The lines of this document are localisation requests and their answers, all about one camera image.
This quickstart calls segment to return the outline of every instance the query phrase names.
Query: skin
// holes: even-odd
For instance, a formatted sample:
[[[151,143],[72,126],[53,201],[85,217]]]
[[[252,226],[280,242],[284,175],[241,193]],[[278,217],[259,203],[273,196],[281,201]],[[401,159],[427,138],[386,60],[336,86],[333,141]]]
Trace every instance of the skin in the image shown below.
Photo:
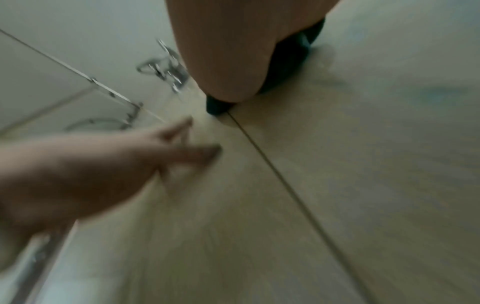
[[[188,118],[165,129],[55,136],[0,149],[0,226],[30,237],[128,200],[156,172],[210,163],[219,145],[172,143],[192,123]]]
[[[262,86],[276,44],[339,0],[166,0],[178,49],[208,95],[238,103]]]

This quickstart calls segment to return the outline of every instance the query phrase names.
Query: tiled floor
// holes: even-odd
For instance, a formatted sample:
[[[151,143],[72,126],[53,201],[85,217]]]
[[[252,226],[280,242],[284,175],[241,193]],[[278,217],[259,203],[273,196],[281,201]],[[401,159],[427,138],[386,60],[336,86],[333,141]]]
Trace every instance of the tiled floor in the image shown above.
[[[157,112],[224,155],[81,230],[43,304],[478,303],[479,11],[343,0],[231,116],[190,83]]]

